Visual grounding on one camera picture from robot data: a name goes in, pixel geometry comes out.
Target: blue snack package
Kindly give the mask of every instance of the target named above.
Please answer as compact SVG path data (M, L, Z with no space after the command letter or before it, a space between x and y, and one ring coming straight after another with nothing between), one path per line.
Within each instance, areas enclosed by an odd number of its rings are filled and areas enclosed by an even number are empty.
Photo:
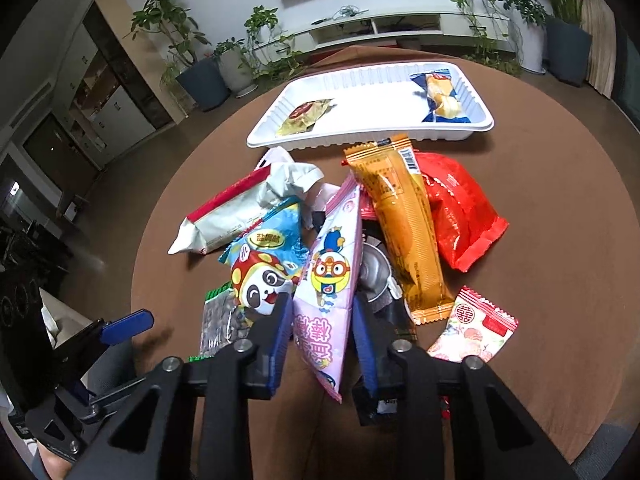
M300 199L288 197L236 238L218 261L231 267L236 301L259 314L280 292L293 292L309 251L300 237Z
M470 123L462 110L448 68L413 74L411 81L427 92L429 113L423 123Z

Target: white tv cabinet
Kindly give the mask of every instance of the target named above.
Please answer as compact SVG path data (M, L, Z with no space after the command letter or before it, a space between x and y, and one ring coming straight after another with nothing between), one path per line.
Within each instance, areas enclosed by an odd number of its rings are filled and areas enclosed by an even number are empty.
M506 40L509 32L509 19L499 13L476 14L478 26L485 28L487 36L497 40L501 50L513 50ZM437 41L425 43L446 44L446 38L456 43L455 38L472 38L473 26L469 20L457 10L443 9L436 11L395 10L389 12L363 12L352 18L328 20L317 25L309 25L303 30L286 30L291 35L290 45L293 50L312 52L358 41L382 40L409 36L439 36ZM267 43L254 48L254 53L261 62L280 59L286 54L283 45L271 39Z

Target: red package seal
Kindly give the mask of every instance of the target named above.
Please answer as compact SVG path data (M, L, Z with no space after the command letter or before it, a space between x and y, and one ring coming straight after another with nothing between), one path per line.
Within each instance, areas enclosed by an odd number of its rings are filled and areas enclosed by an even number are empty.
M438 252L453 268L467 272L506 231L478 183L452 158L415 152L424 179L435 227ZM363 220L375 220L369 196L360 199Z

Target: white and pink candy package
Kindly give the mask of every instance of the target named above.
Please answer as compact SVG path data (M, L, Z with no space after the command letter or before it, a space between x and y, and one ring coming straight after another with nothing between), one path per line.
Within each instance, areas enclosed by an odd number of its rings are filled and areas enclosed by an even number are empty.
M293 335L324 389L342 402L342 363L362 259L360 187L352 173L325 213L293 297Z
M188 214L168 253L210 253L232 242L285 198L304 200L324 174L313 164L285 159L270 150L258 168Z
M464 286L453 305L447 327L427 353L455 363L468 355L477 355L487 362L517 327L517 319Z

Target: person's hand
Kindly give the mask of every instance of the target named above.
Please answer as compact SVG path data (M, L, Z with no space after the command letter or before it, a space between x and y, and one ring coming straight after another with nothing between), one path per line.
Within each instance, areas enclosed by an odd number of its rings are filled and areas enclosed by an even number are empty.
M60 458L55 453L50 452L46 447L38 442L38 451L40 458L44 464L44 469L50 476L51 480L63 480L71 471L71 462L67 462L64 458Z

